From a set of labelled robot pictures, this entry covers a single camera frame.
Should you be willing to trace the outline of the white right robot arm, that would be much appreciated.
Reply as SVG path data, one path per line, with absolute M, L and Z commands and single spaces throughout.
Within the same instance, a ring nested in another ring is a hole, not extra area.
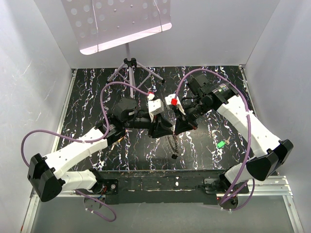
M 194 130 L 198 127 L 197 119 L 210 110 L 225 117 L 243 136 L 252 150 L 254 157 L 229 168 L 213 183 L 226 193 L 233 192 L 239 183 L 250 179 L 266 180 L 287 160 L 294 148 L 289 140 L 281 140 L 270 132 L 248 109 L 237 89 L 229 82 L 212 84 L 205 75 L 191 78 L 188 88 L 193 100 L 184 104 L 176 94 L 165 98 L 167 106 L 172 107 L 175 116 L 175 135 Z

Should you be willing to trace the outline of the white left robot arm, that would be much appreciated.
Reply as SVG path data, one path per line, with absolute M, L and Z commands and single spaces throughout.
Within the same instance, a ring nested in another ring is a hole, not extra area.
M 62 191 L 85 189 L 92 194 L 113 193 L 117 180 L 103 178 L 99 171 L 71 171 L 80 161 L 103 150 L 120 139 L 127 129 L 147 129 L 150 138 L 172 135 L 172 124 L 165 119 L 164 103 L 160 99 L 148 101 L 146 111 L 137 108 L 133 98 L 122 98 L 108 115 L 107 120 L 96 124 L 78 142 L 30 160 L 27 178 L 42 202 L 57 197 Z

